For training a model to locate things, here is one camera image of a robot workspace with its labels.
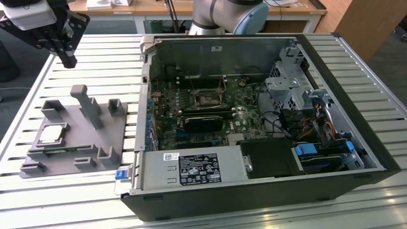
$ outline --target circuit board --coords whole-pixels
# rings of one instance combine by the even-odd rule
[[[258,83],[249,82],[242,76],[226,76],[222,95],[217,89],[183,89],[177,82],[155,82],[151,93],[155,102],[155,120],[158,126],[159,149],[215,147],[235,145],[229,136],[241,140],[268,138],[265,121],[257,107]],[[210,100],[198,100],[209,96]],[[221,131],[187,133],[183,129],[181,110],[199,109],[201,105],[231,107],[233,118],[223,120]]]

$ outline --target white desk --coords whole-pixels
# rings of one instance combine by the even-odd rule
[[[134,162],[142,64],[141,35],[86,35],[75,69],[51,56],[0,143],[0,228],[209,229],[380,228],[407,223],[406,107],[354,54],[332,35],[308,35],[325,62],[378,133],[404,171],[337,200],[162,222],[143,222],[115,195],[115,171],[22,179],[21,165],[42,124],[47,99],[78,104],[74,84],[87,84],[99,103],[121,98],[129,105],[123,165]],[[322,81],[314,75],[321,87]],[[118,185],[117,192],[130,187]]]

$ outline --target sticker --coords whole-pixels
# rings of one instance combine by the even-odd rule
[[[127,11],[115,11],[114,14],[133,14],[133,13]]]
[[[179,156],[179,182],[183,186],[221,181],[218,154]]]
[[[165,161],[175,161],[178,160],[179,153],[165,154]]]
[[[211,51],[213,52],[222,52],[222,46],[213,46]]]

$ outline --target white label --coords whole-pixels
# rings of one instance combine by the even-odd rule
[[[127,11],[115,11],[114,14],[133,14],[133,13]]]
[[[165,161],[178,160],[179,153],[165,154]]]
[[[211,51],[213,52],[222,52],[222,46],[213,46]]]
[[[55,151],[51,151],[50,153],[59,154],[59,153],[66,153],[66,152],[67,152],[66,150],[55,150]]]

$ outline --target barcode sticker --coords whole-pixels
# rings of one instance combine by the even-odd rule
[[[127,11],[115,11],[114,14],[133,14],[133,13]]]

